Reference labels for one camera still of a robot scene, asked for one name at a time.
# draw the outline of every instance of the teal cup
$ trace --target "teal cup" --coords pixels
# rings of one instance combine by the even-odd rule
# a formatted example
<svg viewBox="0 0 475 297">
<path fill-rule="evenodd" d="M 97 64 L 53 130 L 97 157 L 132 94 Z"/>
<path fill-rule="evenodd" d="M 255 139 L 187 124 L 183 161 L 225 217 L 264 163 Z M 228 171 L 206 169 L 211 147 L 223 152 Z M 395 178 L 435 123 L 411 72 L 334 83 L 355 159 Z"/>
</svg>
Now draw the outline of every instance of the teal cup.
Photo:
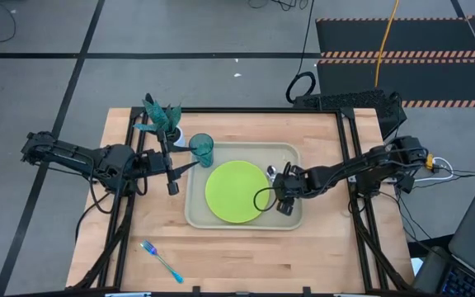
<svg viewBox="0 0 475 297">
<path fill-rule="evenodd" d="M 202 167 L 210 167 L 214 163 L 214 140 L 205 133 L 195 134 L 189 142 L 191 153 Z"/>
</svg>

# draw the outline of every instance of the wooden table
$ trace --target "wooden table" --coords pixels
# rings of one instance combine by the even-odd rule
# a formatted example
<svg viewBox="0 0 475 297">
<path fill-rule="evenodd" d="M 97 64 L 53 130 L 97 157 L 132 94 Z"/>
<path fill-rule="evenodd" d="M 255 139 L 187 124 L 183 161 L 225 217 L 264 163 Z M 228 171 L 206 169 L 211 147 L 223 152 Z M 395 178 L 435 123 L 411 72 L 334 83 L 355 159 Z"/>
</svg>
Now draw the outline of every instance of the wooden table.
<svg viewBox="0 0 475 297">
<path fill-rule="evenodd" d="M 130 109 L 110 109 L 101 146 L 125 141 Z M 363 152 L 382 144 L 374 110 L 355 110 Z M 349 124 L 345 121 L 350 143 Z M 302 156 L 303 167 L 342 161 L 336 117 L 326 114 L 186 113 L 181 128 L 186 139 L 205 132 L 215 141 L 286 142 Z M 154 137 L 145 149 L 160 150 Z M 188 153 L 172 155 L 175 167 L 189 162 Z M 122 290 L 203 292 L 364 292 L 353 221 L 347 211 L 346 182 L 303 203 L 302 225 L 293 231 L 195 229 L 185 219 L 186 174 L 181 193 L 167 194 L 166 177 L 149 178 L 146 196 L 135 200 Z M 393 195 L 392 187 L 382 191 Z M 103 190 L 96 187 L 99 196 Z M 87 198 L 87 206 L 92 204 Z M 107 209 L 111 200 L 103 202 Z M 374 213 L 384 253 L 406 281 L 413 279 L 407 241 L 397 204 L 374 198 Z M 91 211 L 82 222 L 67 285 L 78 282 L 104 248 L 109 216 Z M 164 266 L 139 244 L 148 239 L 184 278 L 177 284 Z M 378 287 L 374 258 L 368 249 L 373 286 Z M 111 258 L 112 284 L 116 255 Z"/>
</svg>

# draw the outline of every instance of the green plate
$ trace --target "green plate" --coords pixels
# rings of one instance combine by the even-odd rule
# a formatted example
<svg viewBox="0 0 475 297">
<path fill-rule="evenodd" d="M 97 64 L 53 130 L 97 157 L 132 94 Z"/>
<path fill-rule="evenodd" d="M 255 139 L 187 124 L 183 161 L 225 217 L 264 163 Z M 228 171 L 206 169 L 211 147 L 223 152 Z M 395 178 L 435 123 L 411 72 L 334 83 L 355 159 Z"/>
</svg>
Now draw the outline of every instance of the green plate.
<svg viewBox="0 0 475 297">
<path fill-rule="evenodd" d="M 260 215 L 253 198 L 268 186 L 269 181 L 258 166 L 245 161 L 226 162 L 215 168 L 206 182 L 206 203 L 218 218 L 234 224 L 245 223 Z M 269 191 L 258 194 L 259 208 L 264 209 L 268 202 Z"/>
</svg>

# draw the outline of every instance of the plastic fork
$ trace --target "plastic fork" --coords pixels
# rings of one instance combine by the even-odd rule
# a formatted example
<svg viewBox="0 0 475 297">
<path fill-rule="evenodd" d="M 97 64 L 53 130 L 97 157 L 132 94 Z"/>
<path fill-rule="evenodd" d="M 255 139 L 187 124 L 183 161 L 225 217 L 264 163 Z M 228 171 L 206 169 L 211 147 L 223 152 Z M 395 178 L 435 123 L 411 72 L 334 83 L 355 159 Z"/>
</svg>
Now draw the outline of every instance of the plastic fork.
<svg viewBox="0 0 475 297">
<path fill-rule="evenodd" d="M 175 277 L 175 280 L 179 283 L 182 284 L 183 279 L 182 276 L 180 276 L 176 271 L 174 271 L 167 263 L 164 261 L 164 259 L 161 258 L 161 256 L 157 253 L 157 249 L 149 243 L 148 240 L 144 240 L 142 243 L 140 243 L 140 246 L 145 249 L 146 251 L 149 252 L 150 255 L 155 256 L 167 269 L 170 271 L 170 273 Z"/>
</svg>

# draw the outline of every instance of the beige tray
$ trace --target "beige tray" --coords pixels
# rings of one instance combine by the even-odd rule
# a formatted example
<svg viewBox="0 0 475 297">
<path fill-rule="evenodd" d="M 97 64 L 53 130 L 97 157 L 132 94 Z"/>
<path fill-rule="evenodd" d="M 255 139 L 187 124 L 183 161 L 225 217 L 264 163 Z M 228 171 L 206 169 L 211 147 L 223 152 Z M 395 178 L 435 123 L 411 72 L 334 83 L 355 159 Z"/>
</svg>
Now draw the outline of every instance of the beige tray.
<svg viewBox="0 0 475 297">
<path fill-rule="evenodd" d="M 194 166 L 188 172 L 185 204 L 185 217 L 188 223 L 201 229 L 296 229 L 302 221 L 302 201 L 300 199 L 294 201 L 294 209 L 291 216 L 281 214 L 273 207 L 271 210 L 260 214 L 257 218 L 244 224 L 225 222 L 212 213 L 205 199 L 206 181 L 208 181 L 210 174 L 215 168 L 234 160 L 252 163 L 263 172 L 266 171 L 269 165 L 273 165 L 278 172 L 281 172 L 287 162 L 299 165 L 300 154 L 294 146 L 283 143 L 215 143 L 214 164 L 209 168 Z M 270 191 L 268 205 L 274 199 L 274 191 Z"/>
</svg>

